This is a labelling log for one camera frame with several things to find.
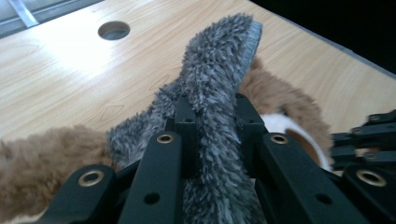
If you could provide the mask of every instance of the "gray plush ear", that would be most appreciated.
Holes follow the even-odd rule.
[[[236,132],[235,94],[259,45],[262,25],[237,14],[213,23],[186,48],[180,76],[161,88],[148,111],[108,133],[109,150],[120,167],[139,160],[149,138],[175,115],[187,94],[197,113],[199,177],[184,193],[186,223],[263,223],[246,175]]]

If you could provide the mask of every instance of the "plush toy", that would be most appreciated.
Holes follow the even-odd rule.
[[[177,97],[187,94],[198,118],[202,167],[199,177],[185,185],[185,222],[263,223],[238,153],[238,87],[269,131],[295,137],[325,169],[331,138],[310,97],[272,77],[260,61],[252,63],[260,36],[261,25],[249,16],[214,23],[188,45],[180,77],[161,88],[146,111],[107,133],[77,126],[1,143],[0,222],[41,213],[67,177],[85,165],[105,164],[118,171],[139,160],[149,138],[175,115]]]

